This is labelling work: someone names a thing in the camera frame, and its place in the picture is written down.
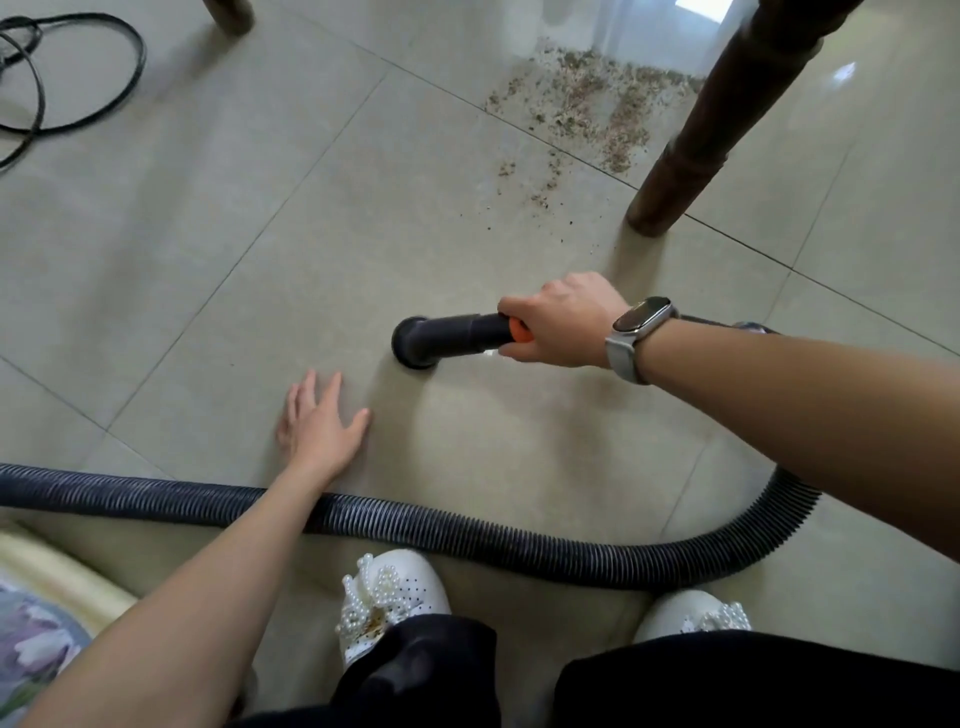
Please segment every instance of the black cable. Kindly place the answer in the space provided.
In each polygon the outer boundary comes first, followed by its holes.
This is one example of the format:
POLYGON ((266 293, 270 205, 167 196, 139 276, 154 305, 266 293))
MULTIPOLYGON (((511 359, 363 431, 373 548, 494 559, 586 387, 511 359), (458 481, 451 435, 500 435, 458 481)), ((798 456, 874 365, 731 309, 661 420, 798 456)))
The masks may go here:
POLYGON ((39 137, 75 132, 77 129, 83 129, 103 119, 130 97, 133 89, 137 83, 139 83, 140 77, 143 75, 144 66, 147 64, 147 44, 144 42, 143 36, 126 20, 122 20, 106 12, 68 12, 62 15, 49 15, 39 18, 14 15, 0 19, 0 38, 7 41, 16 51, 9 56, 0 56, 0 80, 2 80, 3 72, 8 68, 17 65, 21 61, 26 61, 30 66, 31 73, 34 74, 34 83, 36 84, 36 114, 34 115, 33 124, 29 127, 12 127, 0 123, 0 131, 23 137, 16 149, 3 159, 0 159, 0 171, 12 166, 39 137), (130 80, 127 81, 127 84, 123 87, 123 90, 99 109, 67 124, 60 124, 56 127, 44 127, 43 118, 47 109, 47 94, 43 86, 43 80, 36 70, 33 59, 31 59, 31 54, 33 54, 43 39, 43 26, 63 26, 80 23, 106 25, 124 33, 130 38, 133 43, 133 48, 136 51, 136 66, 133 69, 130 80), (30 39, 25 45, 10 36, 10 31, 15 30, 28 30, 30 32, 30 39))

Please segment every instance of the pant leg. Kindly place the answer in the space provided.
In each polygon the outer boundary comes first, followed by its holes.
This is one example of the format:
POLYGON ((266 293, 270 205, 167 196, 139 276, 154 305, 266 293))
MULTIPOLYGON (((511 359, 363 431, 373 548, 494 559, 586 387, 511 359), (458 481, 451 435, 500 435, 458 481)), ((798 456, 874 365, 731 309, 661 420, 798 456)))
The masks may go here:
POLYGON ((685 714, 703 709, 716 716, 730 698, 751 695, 763 700, 744 699, 741 716, 753 709, 769 717, 772 706, 835 709, 841 703, 943 704, 953 712, 958 688, 960 673, 939 667, 757 632, 695 632, 570 663, 554 690, 554 720, 559 726, 622 721, 638 706, 646 715, 658 701, 685 714))
POLYGON ((392 627, 344 673, 326 706, 267 713, 230 726, 500 725, 496 633, 474 619, 424 615, 392 627))

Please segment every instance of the shoe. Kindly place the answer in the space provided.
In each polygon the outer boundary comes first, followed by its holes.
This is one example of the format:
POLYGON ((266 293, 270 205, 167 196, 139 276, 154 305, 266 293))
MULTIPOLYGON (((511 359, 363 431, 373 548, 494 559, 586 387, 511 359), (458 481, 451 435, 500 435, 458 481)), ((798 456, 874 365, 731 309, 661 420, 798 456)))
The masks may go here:
POLYGON ((394 624, 418 615, 448 615, 444 584, 415 551, 364 554, 356 576, 344 577, 344 606, 336 633, 344 669, 370 652, 394 624))
POLYGON ((662 596, 644 615, 634 635, 634 644, 687 632, 721 629, 752 630, 740 602, 724 604, 716 596, 696 589, 662 596))

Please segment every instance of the right hand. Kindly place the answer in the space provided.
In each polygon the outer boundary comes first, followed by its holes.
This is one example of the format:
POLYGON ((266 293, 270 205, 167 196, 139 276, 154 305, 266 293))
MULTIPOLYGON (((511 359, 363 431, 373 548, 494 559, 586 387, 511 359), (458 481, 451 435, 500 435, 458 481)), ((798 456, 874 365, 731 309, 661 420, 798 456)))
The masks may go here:
POLYGON ((505 296, 497 310, 526 324, 534 341, 506 344, 500 353, 516 361, 609 369, 606 339, 613 322, 629 308, 599 273, 551 280, 528 298, 505 296))

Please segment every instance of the wooden table leg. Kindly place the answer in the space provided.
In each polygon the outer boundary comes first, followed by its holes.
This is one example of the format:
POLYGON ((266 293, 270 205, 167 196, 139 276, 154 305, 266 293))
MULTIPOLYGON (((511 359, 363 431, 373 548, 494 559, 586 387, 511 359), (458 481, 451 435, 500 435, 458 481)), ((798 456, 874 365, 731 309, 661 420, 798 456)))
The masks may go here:
POLYGON ((824 36, 862 1, 759 0, 630 203, 630 227, 650 237, 667 232, 720 171, 733 145, 817 54, 824 36))
POLYGON ((253 27, 250 0, 204 0, 204 5, 217 25, 231 36, 242 36, 253 27))

